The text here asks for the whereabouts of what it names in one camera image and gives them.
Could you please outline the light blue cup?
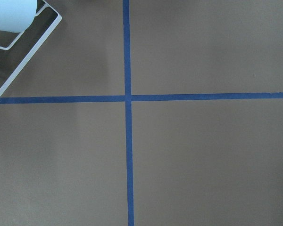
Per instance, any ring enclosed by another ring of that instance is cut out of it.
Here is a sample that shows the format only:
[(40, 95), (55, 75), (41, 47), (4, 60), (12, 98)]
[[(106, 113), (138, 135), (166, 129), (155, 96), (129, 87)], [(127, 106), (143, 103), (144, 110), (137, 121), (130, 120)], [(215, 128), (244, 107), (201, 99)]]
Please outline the light blue cup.
[(0, 0), (0, 31), (19, 33), (33, 22), (37, 0)]

